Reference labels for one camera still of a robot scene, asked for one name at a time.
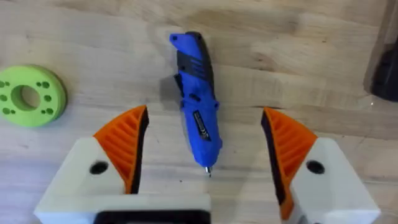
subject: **ridged surface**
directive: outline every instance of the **ridged surface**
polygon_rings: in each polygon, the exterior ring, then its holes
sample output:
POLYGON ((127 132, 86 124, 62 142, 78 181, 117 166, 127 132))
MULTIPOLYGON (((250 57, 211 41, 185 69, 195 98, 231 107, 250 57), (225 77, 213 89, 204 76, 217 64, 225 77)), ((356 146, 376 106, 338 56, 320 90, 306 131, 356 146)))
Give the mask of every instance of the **ridged surface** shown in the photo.
POLYGON ((268 120, 272 139, 267 141, 273 142, 274 145, 269 145, 269 150, 275 152, 276 160, 271 159, 271 163, 279 170, 274 175, 280 175, 282 186, 277 192, 283 194, 280 204, 280 215, 283 220, 287 220, 293 210, 294 202, 292 194, 289 190, 289 185, 294 178, 297 170, 304 162, 305 156, 311 150, 311 147, 317 136, 313 134, 308 128, 294 119, 270 108, 264 108, 266 118, 268 120))
POLYGON ((145 110, 146 106, 131 109, 94 135, 124 180, 127 194, 136 170, 139 128, 145 110))

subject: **wooden table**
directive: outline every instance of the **wooden table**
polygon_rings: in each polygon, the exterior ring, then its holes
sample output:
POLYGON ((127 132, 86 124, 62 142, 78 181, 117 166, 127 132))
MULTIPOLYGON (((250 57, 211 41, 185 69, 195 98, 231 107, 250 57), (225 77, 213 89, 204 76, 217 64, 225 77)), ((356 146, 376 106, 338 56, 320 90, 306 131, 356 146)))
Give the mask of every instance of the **wooden table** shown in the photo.
POLYGON ((216 223, 280 223, 259 124, 261 107, 276 106, 336 139, 383 211, 377 223, 397 223, 398 104, 366 91, 388 28, 389 40, 396 34, 394 6, 393 0, 0 1, 1 68, 45 66, 69 96, 64 115, 45 127, 0 120, 0 223, 37 223, 32 211, 75 140, 142 104, 150 114, 144 194, 209 192, 216 223), (208 42, 221 102, 224 147, 212 179, 188 150, 172 80, 168 34, 186 30, 208 42))

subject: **green disc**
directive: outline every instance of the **green disc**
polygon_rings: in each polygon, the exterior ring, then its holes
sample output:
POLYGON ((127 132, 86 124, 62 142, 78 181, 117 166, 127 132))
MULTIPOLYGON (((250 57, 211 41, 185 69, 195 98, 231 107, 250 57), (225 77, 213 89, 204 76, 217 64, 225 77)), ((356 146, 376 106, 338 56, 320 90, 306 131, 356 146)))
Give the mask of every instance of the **green disc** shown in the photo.
POLYGON ((0 73, 0 113, 25 127, 38 127, 57 119, 66 104, 65 90, 51 71, 37 65, 13 66, 0 73), (40 97, 37 107, 22 97, 31 87, 40 97))

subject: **black object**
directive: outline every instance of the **black object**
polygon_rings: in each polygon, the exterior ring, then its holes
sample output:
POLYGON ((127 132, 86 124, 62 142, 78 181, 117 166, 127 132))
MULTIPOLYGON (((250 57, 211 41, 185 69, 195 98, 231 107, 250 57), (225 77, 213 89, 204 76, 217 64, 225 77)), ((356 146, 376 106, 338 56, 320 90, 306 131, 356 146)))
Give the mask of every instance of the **black object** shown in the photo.
POLYGON ((144 136, 149 125, 148 109, 145 108, 142 114, 142 119, 139 124, 139 135, 138 135, 138 147, 137 147, 137 159, 136 169, 134 170, 134 178, 131 182, 130 194, 138 194, 139 184, 141 182, 141 166, 142 166, 142 150, 144 147, 144 136))
POLYGON ((371 92, 385 100, 398 102, 398 40, 383 54, 373 76, 371 92))
POLYGON ((210 224, 210 213, 203 210, 108 211, 95 217, 94 224, 178 223, 210 224))
POLYGON ((264 112, 262 113, 261 126, 264 130, 264 133, 266 134, 269 160, 271 162, 272 178, 274 179, 275 185, 275 194, 278 199, 279 205, 282 205, 282 203, 286 199, 286 192, 280 176, 280 170, 274 146, 274 138, 272 137, 271 125, 269 124, 268 117, 264 112))

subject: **label on rotary tool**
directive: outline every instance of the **label on rotary tool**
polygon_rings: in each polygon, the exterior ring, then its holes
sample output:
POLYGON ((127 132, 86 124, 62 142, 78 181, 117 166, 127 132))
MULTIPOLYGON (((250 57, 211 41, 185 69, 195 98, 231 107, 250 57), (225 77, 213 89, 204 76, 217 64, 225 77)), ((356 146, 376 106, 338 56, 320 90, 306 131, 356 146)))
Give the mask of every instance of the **label on rotary tool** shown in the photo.
POLYGON ((195 122, 197 124, 200 137, 203 140, 211 141, 209 132, 207 132, 206 126, 205 126, 198 110, 193 112, 193 117, 195 118, 195 122))

